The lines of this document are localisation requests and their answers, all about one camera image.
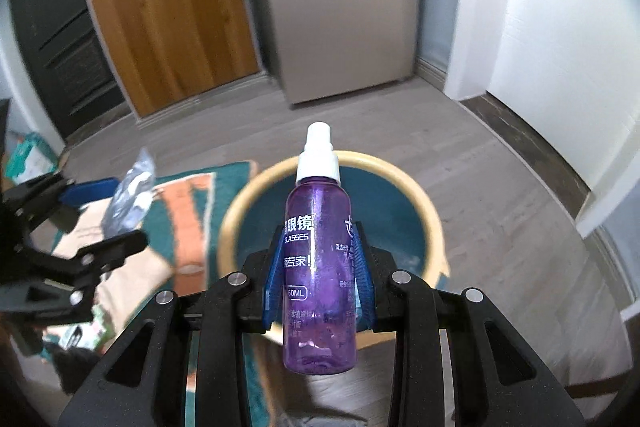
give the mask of white door frame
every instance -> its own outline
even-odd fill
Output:
[[[444,93],[453,100],[484,94],[491,82],[508,0],[458,0]],[[640,181],[640,126],[593,188],[575,225],[582,237],[599,227]]]

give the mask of bottle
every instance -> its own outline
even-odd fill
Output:
[[[284,239],[284,365],[334,375],[356,363],[351,201],[340,188],[331,129],[309,126],[287,198]]]

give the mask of bottle cap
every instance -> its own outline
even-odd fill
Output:
[[[298,159],[296,182],[311,176],[325,176],[340,183],[338,156],[331,145],[331,128],[324,122],[309,126],[305,150]]]

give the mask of dark door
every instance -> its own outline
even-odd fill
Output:
[[[123,102],[85,0],[10,0],[31,81],[63,137]]]

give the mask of silver plastic bag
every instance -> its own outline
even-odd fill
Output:
[[[156,164],[145,148],[116,188],[100,227],[105,239],[132,232],[151,207],[156,183]]]

